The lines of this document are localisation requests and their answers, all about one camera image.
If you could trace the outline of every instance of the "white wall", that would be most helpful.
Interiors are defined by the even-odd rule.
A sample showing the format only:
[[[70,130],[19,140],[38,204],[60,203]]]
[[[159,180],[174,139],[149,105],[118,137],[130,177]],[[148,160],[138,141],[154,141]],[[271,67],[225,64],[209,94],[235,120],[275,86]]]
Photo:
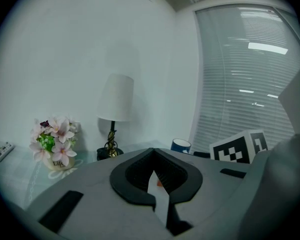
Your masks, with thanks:
[[[174,42],[158,139],[171,145],[175,138],[193,140],[198,118],[198,83],[202,60],[195,11],[227,4],[259,4],[293,11],[283,0],[202,0],[176,14]]]
[[[27,146],[34,118],[70,114],[80,148],[102,147],[110,122],[96,109],[110,73],[135,81],[119,146],[157,139],[174,23],[165,0],[21,0],[0,30],[0,141]]]

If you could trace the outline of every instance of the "white lampshade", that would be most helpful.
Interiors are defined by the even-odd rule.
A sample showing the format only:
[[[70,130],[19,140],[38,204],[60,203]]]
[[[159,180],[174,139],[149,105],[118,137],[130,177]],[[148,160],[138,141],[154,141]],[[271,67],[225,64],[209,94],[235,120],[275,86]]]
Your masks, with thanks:
[[[110,121],[129,121],[134,95],[134,80],[126,75],[111,74],[106,81],[97,116]]]

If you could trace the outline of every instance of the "remote control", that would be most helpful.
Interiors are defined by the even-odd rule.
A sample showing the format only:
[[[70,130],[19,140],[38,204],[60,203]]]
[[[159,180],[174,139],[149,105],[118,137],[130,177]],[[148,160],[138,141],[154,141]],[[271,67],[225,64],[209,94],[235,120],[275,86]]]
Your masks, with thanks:
[[[0,147],[0,162],[2,159],[6,157],[6,155],[9,154],[11,150],[13,150],[15,146],[9,142],[6,142],[4,145]]]

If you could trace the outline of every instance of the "ceiling light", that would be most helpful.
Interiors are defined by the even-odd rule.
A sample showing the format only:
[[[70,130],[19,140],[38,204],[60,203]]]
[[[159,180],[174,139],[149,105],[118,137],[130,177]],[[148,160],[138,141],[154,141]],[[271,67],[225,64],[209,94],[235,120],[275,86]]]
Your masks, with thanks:
[[[250,93],[250,94],[253,94],[255,92],[253,90],[239,90],[239,91],[242,93]]]
[[[267,96],[273,97],[273,98],[277,98],[277,99],[278,99],[278,96],[276,96],[276,95],[268,94]]]
[[[250,42],[248,45],[248,48],[262,50],[262,51],[268,51],[268,52],[274,52],[274,53],[283,54],[283,55],[285,55],[288,51],[288,49],[286,49],[286,48],[269,45],[269,44],[257,43],[257,42]]]

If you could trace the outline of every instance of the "flower pot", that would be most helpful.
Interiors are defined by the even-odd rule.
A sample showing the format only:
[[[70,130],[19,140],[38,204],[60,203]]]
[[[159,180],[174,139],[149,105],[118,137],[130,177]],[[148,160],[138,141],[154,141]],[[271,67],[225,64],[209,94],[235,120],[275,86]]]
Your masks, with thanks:
[[[50,153],[50,158],[44,158],[43,163],[52,171],[64,171],[72,168],[75,165],[75,158],[69,157],[69,164],[65,166],[61,161],[52,161],[53,153]]]

